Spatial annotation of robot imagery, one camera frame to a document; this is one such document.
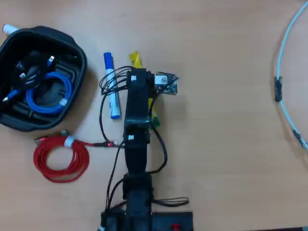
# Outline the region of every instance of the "coiled blue cable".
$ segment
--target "coiled blue cable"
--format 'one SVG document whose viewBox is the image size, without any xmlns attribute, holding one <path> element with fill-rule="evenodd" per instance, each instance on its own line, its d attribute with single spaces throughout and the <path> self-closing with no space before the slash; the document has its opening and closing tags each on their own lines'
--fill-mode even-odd
<svg viewBox="0 0 308 231">
<path fill-rule="evenodd" d="M 49 72 L 45 75 L 44 79 L 51 79 L 51 78 L 57 78 L 60 79 L 65 86 L 65 97 L 60 100 L 59 104 L 57 104 L 54 107 L 41 107 L 35 104 L 33 96 L 34 96 L 34 88 L 29 89 L 26 91 L 26 101 L 29 105 L 29 107 L 37 112 L 37 113 L 41 113 L 41 114 L 58 114 L 60 113 L 65 105 L 67 104 L 67 101 L 69 100 L 69 98 L 72 96 L 72 92 L 73 92 L 73 85 L 71 83 L 71 81 L 63 74 L 59 73 L 59 72 Z"/>
</svg>

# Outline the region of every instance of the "red button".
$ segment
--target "red button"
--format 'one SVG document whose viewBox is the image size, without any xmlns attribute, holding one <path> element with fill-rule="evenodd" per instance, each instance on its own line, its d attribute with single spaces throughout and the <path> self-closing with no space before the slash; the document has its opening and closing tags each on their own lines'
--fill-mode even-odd
<svg viewBox="0 0 308 231">
<path fill-rule="evenodd" d="M 181 225 L 180 224 L 172 224 L 172 225 L 170 225 L 170 228 L 173 229 L 173 231 L 180 231 Z"/>
</svg>

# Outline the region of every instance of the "cable connector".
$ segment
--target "cable connector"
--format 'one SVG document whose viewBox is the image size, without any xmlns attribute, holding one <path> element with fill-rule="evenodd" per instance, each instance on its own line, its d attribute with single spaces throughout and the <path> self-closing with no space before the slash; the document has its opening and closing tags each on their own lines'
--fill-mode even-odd
<svg viewBox="0 0 308 231">
<path fill-rule="evenodd" d="M 94 145 L 94 147 L 114 147 L 115 143 L 105 141 L 105 142 L 102 142 L 102 143 L 94 143 L 93 145 Z"/>
<path fill-rule="evenodd" d="M 282 100 L 282 77 L 275 77 L 275 101 L 280 102 Z"/>
<path fill-rule="evenodd" d="M 47 136 L 41 136 L 41 137 L 34 139 L 34 143 L 36 145 L 39 145 L 45 138 L 48 138 L 48 137 L 51 137 L 51 136 L 68 136 L 68 132 L 66 130 L 63 130 L 61 132 L 55 132 L 55 133 L 47 135 Z"/>
</svg>

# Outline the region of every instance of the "white cable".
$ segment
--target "white cable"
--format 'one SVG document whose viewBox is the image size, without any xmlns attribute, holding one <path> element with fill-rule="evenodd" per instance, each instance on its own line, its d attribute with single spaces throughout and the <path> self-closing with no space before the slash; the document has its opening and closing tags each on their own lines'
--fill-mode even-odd
<svg viewBox="0 0 308 231">
<path fill-rule="evenodd" d="M 286 42 L 288 40 L 288 37 L 289 37 L 289 34 L 290 34 L 290 31 L 294 25 L 294 23 L 297 21 L 297 19 L 299 18 L 299 16 L 302 14 L 302 12 L 306 9 L 306 7 L 308 6 L 308 1 L 306 1 L 306 3 L 299 9 L 299 11 L 297 12 L 297 14 L 294 16 L 294 18 L 292 19 L 292 21 L 290 22 L 285 34 L 284 34 L 284 37 L 283 37 L 283 40 L 282 40 L 282 44 L 281 44 L 281 47 L 280 47 L 280 51 L 279 51 L 279 55 L 278 55 L 278 59 L 277 59 L 277 66 L 276 66 L 276 78 L 277 80 L 281 80 L 281 76 L 280 76 L 280 67 L 281 67 L 281 60 L 282 60 L 282 55 L 283 55 L 283 51 L 284 51 L 284 47 L 286 45 Z M 298 139 L 298 141 L 300 141 L 301 145 L 303 146 L 303 148 L 305 148 L 306 150 L 308 150 L 308 144 L 307 142 L 300 136 L 300 133 L 298 132 L 298 129 L 297 127 L 295 126 L 295 124 L 293 123 L 291 117 L 289 116 L 289 113 L 287 111 L 287 109 L 285 108 L 284 106 L 284 103 L 283 103 L 283 100 L 280 100 L 279 101 L 279 104 L 281 106 L 281 109 L 284 113 L 284 116 L 285 118 L 287 119 L 288 123 L 290 124 L 290 127 L 292 128 L 293 130 L 293 133 L 294 131 L 297 133 L 297 135 L 300 137 L 296 137 Z"/>
</svg>

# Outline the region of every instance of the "black base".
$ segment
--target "black base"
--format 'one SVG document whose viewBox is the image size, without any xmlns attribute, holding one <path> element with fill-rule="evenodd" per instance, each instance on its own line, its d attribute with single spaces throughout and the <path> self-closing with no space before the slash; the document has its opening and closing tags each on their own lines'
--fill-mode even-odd
<svg viewBox="0 0 308 231">
<path fill-rule="evenodd" d="M 180 213 L 152 213 L 152 230 L 138 231 L 193 231 L 193 214 L 192 212 Z M 105 231 L 135 231 L 128 230 L 125 225 L 125 213 L 111 213 L 107 219 Z"/>
</svg>

